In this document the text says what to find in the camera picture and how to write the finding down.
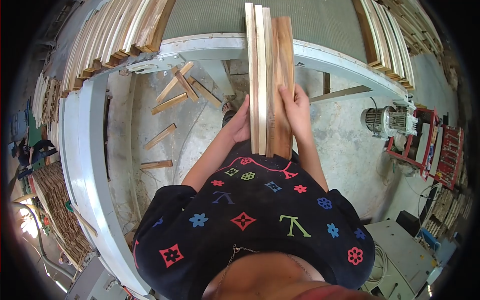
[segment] right hand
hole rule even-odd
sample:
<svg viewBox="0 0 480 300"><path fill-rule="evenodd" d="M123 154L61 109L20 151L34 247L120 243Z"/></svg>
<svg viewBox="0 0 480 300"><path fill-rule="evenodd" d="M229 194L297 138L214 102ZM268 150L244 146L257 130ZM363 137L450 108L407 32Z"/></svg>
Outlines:
<svg viewBox="0 0 480 300"><path fill-rule="evenodd" d="M310 101L301 86L295 84L294 98L285 86L281 86L278 91L285 104L285 111L295 139L306 142L313 138L312 124L310 123Z"/></svg>

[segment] left hand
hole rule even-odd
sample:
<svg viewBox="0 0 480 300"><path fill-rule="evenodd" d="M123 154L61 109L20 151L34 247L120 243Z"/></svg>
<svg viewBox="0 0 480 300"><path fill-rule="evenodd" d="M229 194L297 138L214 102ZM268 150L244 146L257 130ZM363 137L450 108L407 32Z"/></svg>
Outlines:
<svg viewBox="0 0 480 300"><path fill-rule="evenodd" d="M246 95L243 104L235 116L225 125L222 130L228 132L228 135L236 143L243 142L250 138L250 96Z"/></svg>

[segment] neck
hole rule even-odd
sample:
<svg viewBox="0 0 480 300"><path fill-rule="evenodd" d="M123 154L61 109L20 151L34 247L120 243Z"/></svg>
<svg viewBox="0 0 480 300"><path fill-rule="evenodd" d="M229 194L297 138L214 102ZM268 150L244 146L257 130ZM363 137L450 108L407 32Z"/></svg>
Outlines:
<svg viewBox="0 0 480 300"><path fill-rule="evenodd" d="M204 300L291 299L307 289L327 285L308 262L279 252L242 257L228 267L221 280L224 273L225 269L209 283Z"/></svg>

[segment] blue flower print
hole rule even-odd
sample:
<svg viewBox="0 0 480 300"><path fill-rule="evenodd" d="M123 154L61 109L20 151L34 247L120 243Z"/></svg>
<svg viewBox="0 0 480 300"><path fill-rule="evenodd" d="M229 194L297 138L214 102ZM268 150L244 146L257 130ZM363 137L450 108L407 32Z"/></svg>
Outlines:
<svg viewBox="0 0 480 300"><path fill-rule="evenodd" d="M205 225L205 222L208 221L208 218L205 217L205 214L194 214L193 217L191 217L190 222L193 222L193 227L203 227Z"/></svg>
<svg viewBox="0 0 480 300"><path fill-rule="evenodd" d="M332 235L332 238L338 237L338 228L335 227L335 224L327 224L328 233Z"/></svg>
<svg viewBox="0 0 480 300"><path fill-rule="evenodd" d="M363 231L360 228L357 228L357 230L354 231L353 233L357 235L357 239L362 239L362 240L365 239L365 233L363 233Z"/></svg>
<svg viewBox="0 0 480 300"><path fill-rule="evenodd" d="M330 209L332 208L332 201L328 200L327 198L319 198L317 199L318 205L323 207L324 209Z"/></svg>

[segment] hand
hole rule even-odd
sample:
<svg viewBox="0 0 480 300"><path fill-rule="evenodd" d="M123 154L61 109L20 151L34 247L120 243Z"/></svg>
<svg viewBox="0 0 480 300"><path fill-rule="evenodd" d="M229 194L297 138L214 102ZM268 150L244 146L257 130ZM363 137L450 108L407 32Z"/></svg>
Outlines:
<svg viewBox="0 0 480 300"><path fill-rule="evenodd" d="M228 132L228 136L230 136L232 140L236 143L243 142L250 138L250 114L248 110L249 105L250 97L249 95L246 95L240 109L222 129Z"/></svg>
<svg viewBox="0 0 480 300"><path fill-rule="evenodd" d="M285 104L288 121L297 141L305 142L313 138L310 123L310 101L299 84L295 84L295 98L288 89L281 86L278 91Z"/></svg>

